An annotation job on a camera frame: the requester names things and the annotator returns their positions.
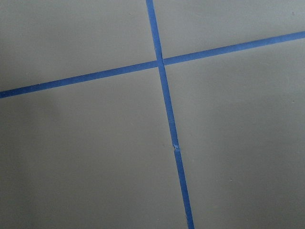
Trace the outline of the blue tape line crosswise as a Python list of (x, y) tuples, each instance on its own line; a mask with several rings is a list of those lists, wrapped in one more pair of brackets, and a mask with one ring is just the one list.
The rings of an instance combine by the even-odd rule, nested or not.
[[(221, 54), (227, 54), (227, 53), (231, 53), (231, 52), (238, 52), (238, 51), (243, 51), (243, 50), (247, 50), (247, 49), (253, 49), (253, 48), (258, 48), (258, 47), (262, 47), (262, 46), (273, 45), (276, 43), (299, 40), (299, 39), (303, 39), (304, 37), (305, 37), (305, 32), (300, 31), (300, 32), (265, 38), (265, 39), (259, 39), (259, 40), (250, 41), (250, 42), (244, 42), (244, 43), (209, 49), (209, 50), (200, 51), (200, 52), (193, 52), (193, 53), (188, 53), (188, 54), (184, 54), (184, 55), (169, 57), (169, 58), (163, 59), (163, 63), (165, 66), (167, 66), (167, 65), (171, 65), (171, 64), (188, 62), (188, 61), (192, 61), (192, 60), (196, 60), (196, 59), (203, 59), (203, 58), (217, 56), (217, 55), (221, 55)], [(83, 83), (83, 82), (87, 82), (87, 81), (92, 81), (92, 80), (97, 80), (97, 79), (101, 79), (101, 78), (107, 78), (107, 77), (111, 77), (111, 76), (142, 71), (142, 70), (156, 68), (156, 67), (157, 67), (157, 61), (143, 62), (143, 63), (139, 63), (139, 64), (135, 64), (135, 65), (124, 66), (124, 67), (105, 70), (105, 71), (101, 71), (101, 72), (89, 73), (89, 74), (85, 74), (85, 75), (69, 77), (69, 78), (55, 80), (55, 81), (51, 81), (51, 82), (39, 83), (39, 84), (25, 86), (25, 87), (21, 87), (21, 88), (1, 91), (0, 97), (1, 97), (1, 99), (3, 99), (3, 98), (17, 96), (17, 95), (21, 95), (21, 94), (42, 91), (42, 90), (47, 90), (47, 89), (51, 89), (51, 88), (57, 88), (57, 87), (71, 85), (71, 84), (76, 84), (76, 83)]]

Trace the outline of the blue tape line lengthwise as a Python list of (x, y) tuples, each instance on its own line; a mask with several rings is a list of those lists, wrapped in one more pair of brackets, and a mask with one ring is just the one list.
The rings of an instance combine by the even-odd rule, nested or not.
[(192, 209), (191, 209), (191, 204), (190, 204), (190, 199), (189, 199), (189, 193), (188, 193), (185, 171), (184, 171), (184, 166), (183, 166), (183, 159), (182, 159), (181, 149), (180, 149), (180, 145), (179, 145), (179, 139), (178, 139), (174, 112), (173, 112), (173, 106), (172, 106), (171, 95), (170, 95), (170, 89), (169, 89), (169, 85), (168, 85), (168, 79), (167, 79), (165, 64), (164, 64), (164, 60), (163, 60), (162, 45), (161, 45), (161, 40), (160, 40), (160, 35), (159, 35), (159, 30), (158, 30), (158, 23), (157, 23), (157, 18), (156, 18), (156, 14), (155, 14), (153, 1), (147, 0), (146, 6), (147, 6), (148, 17), (149, 17), (149, 21), (150, 21), (152, 39), (153, 39), (154, 50), (155, 50), (156, 61), (157, 61), (157, 67), (158, 67), (158, 71), (159, 71), (163, 98), (164, 98), (164, 103), (165, 103), (165, 109), (166, 109), (166, 114), (167, 114), (167, 119), (168, 119), (168, 124), (169, 124), (169, 130), (170, 130), (171, 141), (172, 141), (172, 146), (173, 146), (173, 153), (174, 153), (174, 157), (175, 157), (176, 168), (177, 168), (177, 173), (178, 173), (178, 178), (179, 178), (179, 183), (180, 183), (180, 189), (181, 189), (181, 194), (182, 194), (182, 198), (183, 198), (183, 205), (184, 205), (185, 217), (186, 217), (186, 221), (187, 221), (187, 227), (189, 229), (193, 229), (194, 222), (193, 222)]

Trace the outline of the brown paper table cover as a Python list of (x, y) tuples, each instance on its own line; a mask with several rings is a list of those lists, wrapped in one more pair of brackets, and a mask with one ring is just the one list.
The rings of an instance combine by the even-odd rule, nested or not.
[[(163, 59), (305, 31), (302, 0), (153, 0)], [(0, 92), (156, 61), (146, 0), (3, 0)], [(305, 226), (305, 38), (165, 66), (194, 229)], [(188, 229), (158, 67), (0, 98), (3, 229)]]

